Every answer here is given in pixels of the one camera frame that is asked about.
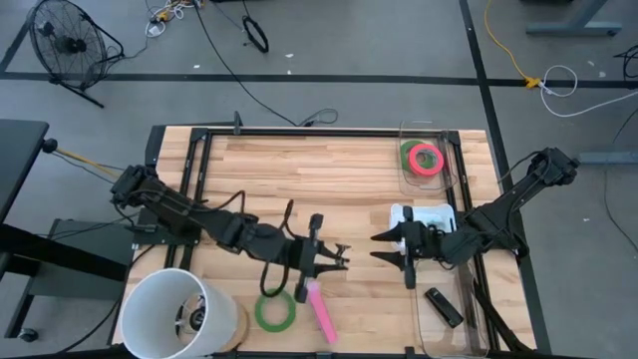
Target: black fan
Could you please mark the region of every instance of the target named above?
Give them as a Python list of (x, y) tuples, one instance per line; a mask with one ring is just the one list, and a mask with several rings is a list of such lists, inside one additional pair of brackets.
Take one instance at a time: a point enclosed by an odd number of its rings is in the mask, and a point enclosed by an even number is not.
[[(29, 23), (31, 44), (50, 82), (103, 108), (85, 91), (107, 76), (110, 63), (124, 58), (122, 44), (66, 0), (41, 0), (31, 10)], [(103, 33), (118, 44), (118, 54), (108, 55)]]

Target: gray floor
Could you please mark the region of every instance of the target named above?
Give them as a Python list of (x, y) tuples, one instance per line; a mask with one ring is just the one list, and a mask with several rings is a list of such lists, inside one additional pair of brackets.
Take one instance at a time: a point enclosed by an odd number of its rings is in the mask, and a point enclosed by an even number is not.
[[(13, 41), (29, 2), (33, 1), (0, 3), (0, 49)], [(122, 40), (128, 54), (144, 45), (143, 0), (76, 3)], [(515, 79), (517, 73), (507, 55), (490, 41), (482, 26), (485, 3), (470, 1), (487, 76)], [(493, 0), (490, 22), (528, 75), (542, 76), (547, 67), (562, 64), (582, 79), (622, 79), (622, 61), (611, 56), (634, 45), (638, 7), (630, 0), (611, 0), (599, 14), (601, 20), (624, 22), (625, 29), (613, 39), (530, 38), (524, 34), (526, 22), (563, 19), (580, 4), (576, 0), (570, 6), (557, 7)], [(240, 3), (220, 6), (233, 18), (242, 15)], [(203, 12), (213, 40), (239, 74), (476, 75), (457, 1), (260, 0), (249, 2), (249, 7), (270, 38), (272, 50), (266, 56), (242, 46), (243, 35), (213, 7)], [(43, 72), (28, 38), (8, 71)], [(171, 22), (165, 34), (149, 41), (146, 52), (122, 63), (115, 72), (225, 74), (191, 11), (183, 20)], [(330, 107), (340, 112), (340, 127), (395, 128), (403, 120), (429, 120), (440, 129), (487, 130), (478, 87), (246, 86), (260, 100), (297, 121)], [(51, 124), (49, 136), (58, 139), (61, 147), (115, 166), (142, 161), (149, 130), (156, 124), (228, 121), (238, 110), (247, 125), (284, 125), (233, 83), (103, 82), (89, 92), (107, 107), (100, 110), (46, 82), (0, 81), (0, 118), (46, 121)], [(537, 90), (491, 88), (491, 93), (511, 164), (547, 146), (571, 155), (605, 150), (617, 128), (638, 106), (634, 98), (581, 117), (558, 119), (543, 107)], [(626, 93), (579, 90), (572, 98), (550, 101), (550, 105), (556, 111), (575, 112)], [(635, 146), (637, 134), (638, 124), (628, 126), (619, 148)], [(514, 172), (514, 177), (520, 178), (522, 171)], [(632, 220), (638, 199), (632, 184), (637, 176), (633, 167), (609, 169), (611, 210), (638, 240), (638, 223)], [(108, 189), (107, 184), (59, 159), (40, 156), (8, 222), (43, 232), (56, 217), (111, 220), (117, 214), (108, 205)], [(596, 358), (635, 357), (637, 253), (606, 216), (602, 168), (583, 167), (574, 184), (548, 189), (523, 209), (523, 218), (553, 351)], [(11, 297), (22, 280), (7, 279), (0, 284), (2, 298)], [(108, 301), (39, 300), (27, 324), (46, 333), (42, 341), (23, 344), (2, 340), (0, 356), (58, 350), (82, 336), (112, 305)], [(84, 348), (104, 345), (107, 335), (107, 330), (99, 331)]]

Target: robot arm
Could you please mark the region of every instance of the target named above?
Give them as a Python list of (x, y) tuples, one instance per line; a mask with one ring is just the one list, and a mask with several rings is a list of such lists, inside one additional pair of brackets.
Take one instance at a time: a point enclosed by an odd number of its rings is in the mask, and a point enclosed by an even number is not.
[(541, 190), (553, 185), (570, 184), (576, 177), (579, 162), (570, 159), (559, 149), (547, 148), (537, 153), (527, 169), (527, 176), (491, 203), (471, 209), (459, 221), (459, 230), (446, 234), (433, 226), (414, 221), (411, 207), (404, 207), (404, 218), (387, 232), (373, 240), (405, 241), (401, 252), (372, 252), (373, 256), (389, 261), (405, 271), (406, 286), (415, 287), (414, 260), (430, 258), (450, 265), (467, 262), (475, 254), (499, 247), (517, 251), (523, 257), (529, 253), (520, 233), (510, 224), (511, 216)]
[[(189, 235), (205, 230), (217, 245), (229, 252), (245, 251), (255, 260), (279, 264), (301, 272), (295, 288), (295, 299), (306, 299), (305, 281), (320, 273), (348, 269), (347, 258), (342, 256), (347, 246), (337, 244), (337, 252), (330, 251), (324, 242), (317, 239), (323, 216), (313, 214), (310, 219), (309, 236), (284, 234), (284, 222), (280, 227), (259, 223), (253, 214), (231, 212), (222, 208), (211, 208), (197, 203), (166, 186), (155, 170), (144, 166), (128, 167), (111, 188), (113, 204), (120, 208), (143, 205), (159, 218), (174, 235)], [(323, 255), (334, 260), (334, 264), (315, 264), (315, 256)]]

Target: red tape roll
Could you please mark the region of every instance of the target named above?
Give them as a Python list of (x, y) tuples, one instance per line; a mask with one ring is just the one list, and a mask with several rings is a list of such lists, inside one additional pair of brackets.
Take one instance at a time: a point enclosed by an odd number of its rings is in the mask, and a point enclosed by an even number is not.
[[(418, 154), (431, 154), (435, 157), (435, 166), (431, 169), (424, 169), (419, 165), (417, 161)], [(436, 146), (429, 144), (420, 144), (412, 147), (410, 153), (408, 154), (408, 164), (410, 165), (410, 170), (415, 175), (430, 177), (438, 174), (443, 169), (443, 154)]]

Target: clear plastic container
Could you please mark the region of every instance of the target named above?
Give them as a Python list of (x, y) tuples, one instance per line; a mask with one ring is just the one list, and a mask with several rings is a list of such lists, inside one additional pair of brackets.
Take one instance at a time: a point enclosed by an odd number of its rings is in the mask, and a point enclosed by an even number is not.
[(454, 152), (448, 139), (449, 132), (433, 131), (431, 127), (432, 122), (428, 121), (401, 122), (397, 160), (399, 185), (403, 194), (439, 193), (454, 186), (459, 179), (454, 165)]

